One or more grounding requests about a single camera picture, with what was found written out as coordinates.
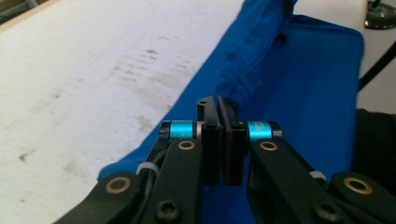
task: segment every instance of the blue ring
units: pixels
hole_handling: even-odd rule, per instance
[[[172,120],[171,139],[174,138],[192,138],[192,121],[191,120]]]
[[[262,138],[273,137],[271,126],[268,122],[248,121],[247,127],[249,130],[250,143],[253,143]]]

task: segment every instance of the screw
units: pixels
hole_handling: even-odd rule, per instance
[[[337,223],[344,219],[341,209],[334,203],[323,201],[314,205],[318,217],[330,223]]]
[[[157,205],[157,219],[161,223],[176,223],[181,217],[181,209],[172,200],[166,200]]]

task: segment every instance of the black cable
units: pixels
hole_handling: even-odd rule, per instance
[[[152,160],[152,163],[156,164],[158,167],[161,167],[167,151],[168,150],[163,150],[159,152]],[[146,209],[146,205],[149,202],[149,197],[151,195],[152,189],[154,188],[155,180],[157,178],[156,173],[148,168],[142,169],[139,172],[139,176],[145,182],[145,192],[143,195],[143,201],[140,204],[136,214],[134,215],[133,221],[131,222],[132,224],[140,223],[140,220]]]

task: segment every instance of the cable tie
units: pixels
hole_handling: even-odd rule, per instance
[[[136,174],[139,175],[139,172],[142,169],[150,169],[155,172],[156,176],[158,176],[158,174],[160,173],[160,168],[158,168],[158,166],[155,163],[152,163],[150,161],[144,161],[140,163],[140,165],[137,167]]]
[[[314,179],[324,179],[326,181],[326,175],[324,175],[321,171],[311,171],[309,174],[314,177]]]

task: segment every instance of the blue fabric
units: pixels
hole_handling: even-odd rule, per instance
[[[277,121],[302,156],[331,176],[351,164],[363,42],[357,31],[292,17],[293,4],[247,0],[164,119],[196,120],[199,99],[216,94],[234,98],[241,105],[240,120]],[[99,179],[134,172],[157,136],[158,127],[140,148],[105,167]],[[246,182],[205,187],[202,223],[254,223]]]

